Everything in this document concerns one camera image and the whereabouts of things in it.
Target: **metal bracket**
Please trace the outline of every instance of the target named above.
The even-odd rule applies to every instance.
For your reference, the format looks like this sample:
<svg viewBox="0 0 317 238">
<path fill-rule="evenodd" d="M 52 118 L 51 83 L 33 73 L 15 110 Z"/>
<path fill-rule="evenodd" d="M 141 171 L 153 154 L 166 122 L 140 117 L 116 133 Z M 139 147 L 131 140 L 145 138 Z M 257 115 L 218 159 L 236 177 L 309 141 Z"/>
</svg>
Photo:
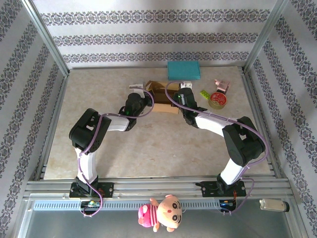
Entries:
<svg viewBox="0 0 317 238">
<path fill-rule="evenodd" d="M 234 191 L 236 191 L 237 197 L 245 197 L 247 195 L 243 181 L 237 182 L 234 187 L 221 194 L 218 192 L 217 181 L 198 182 L 196 186 L 201 187 L 203 197 L 233 197 Z"/>
<path fill-rule="evenodd" d="M 112 182 L 99 182 L 98 191 L 101 192 L 103 198 L 112 198 L 114 183 Z M 69 198 L 99 198 L 95 192 L 90 196 L 83 189 L 78 186 L 78 183 L 73 182 L 70 187 Z"/>
</svg>

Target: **plush toy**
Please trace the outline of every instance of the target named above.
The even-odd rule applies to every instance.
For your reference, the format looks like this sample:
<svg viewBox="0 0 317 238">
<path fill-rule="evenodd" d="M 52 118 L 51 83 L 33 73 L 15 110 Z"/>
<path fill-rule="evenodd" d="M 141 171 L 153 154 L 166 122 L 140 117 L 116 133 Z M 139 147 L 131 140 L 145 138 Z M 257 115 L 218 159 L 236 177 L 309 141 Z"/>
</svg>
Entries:
<svg viewBox="0 0 317 238">
<path fill-rule="evenodd" d="M 153 227 L 153 231 L 159 230 L 159 224 L 167 227 L 168 232 L 178 228 L 182 221 L 182 206 L 177 197 L 167 195 L 159 204 L 154 198 L 150 198 L 151 204 L 146 204 L 139 209 L 139 224 L 144 227 Z"/>
</svg>

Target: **patterned wallpaper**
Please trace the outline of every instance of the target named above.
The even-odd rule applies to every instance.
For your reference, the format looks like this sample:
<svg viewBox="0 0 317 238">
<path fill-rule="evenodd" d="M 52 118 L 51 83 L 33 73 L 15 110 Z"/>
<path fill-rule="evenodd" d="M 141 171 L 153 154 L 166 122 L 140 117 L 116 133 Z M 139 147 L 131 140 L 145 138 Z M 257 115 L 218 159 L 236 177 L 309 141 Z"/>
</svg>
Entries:
<svg viewBox="0 0 317 238">
<path fill-rule="evenodd" d="M 317 237 L 316 19 L 316 2 L 289 1 L 249 71 L 310 237 Z"/>
<path fill-rule="evenodd" d="M 276 0 L 34 0 L 69 68 L 243 66 Z"/>
<path fill-rule="evenodd" d="M 38 166 L 63 75 L 18 0 L 0 0 L 0 238 Z"/>
</svg>

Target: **marble tabletop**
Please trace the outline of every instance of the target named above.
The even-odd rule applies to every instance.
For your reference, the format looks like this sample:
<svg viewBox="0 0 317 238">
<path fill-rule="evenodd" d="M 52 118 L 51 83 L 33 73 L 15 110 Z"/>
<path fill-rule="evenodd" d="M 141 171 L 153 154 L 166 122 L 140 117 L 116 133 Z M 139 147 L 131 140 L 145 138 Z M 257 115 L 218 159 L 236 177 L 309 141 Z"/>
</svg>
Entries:
<svg viewBox="0 0 317 238">
<path fill-rule="evenodd" d="M 216 91 L 215 79 L 231 82 L 228 103 L 214 110 L 201 90 Z M 87 108 L 117 113 L 133 83 L 166 81 L 167 68 L 109 68 L 72 70 L 59 115 L 44 179 L 73 179 L 77 158 L 68 133 Z M 237 67 L 202 67 L 193 81 L 198 106 L 227 116 L 253 119 Z M 100 178 L 217 175 L 228 162 L 224 139 L 186 124 L 182 114 L 153 112 L 137 120 L 129 132 L 109 131 L 97 151 Z M 252 167 L 249 174 L 269 174 L 268 164 Z"/>
</svg>

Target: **white wall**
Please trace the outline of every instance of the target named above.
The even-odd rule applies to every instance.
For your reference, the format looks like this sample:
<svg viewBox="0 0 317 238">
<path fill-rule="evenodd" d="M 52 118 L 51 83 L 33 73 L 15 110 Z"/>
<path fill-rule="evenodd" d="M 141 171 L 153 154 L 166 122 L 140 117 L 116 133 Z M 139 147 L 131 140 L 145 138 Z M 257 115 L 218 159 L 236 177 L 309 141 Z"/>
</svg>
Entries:
<svg viewBox="0 0 317 238">
<path fill-rule="evenodd" d="M 280 168 L 317 236 L 317 8 L 289 1 L 249 72 Z"/>
<path fill-rule="evenodd" d="M 0 238 L 11 237 L 63 75 L 18 0 L 0 0 Z"/>
<path fill-rule="evenodd" d="M 34 0 L 70 68 L 243 66 L 276 0 Z"/>
</svg>

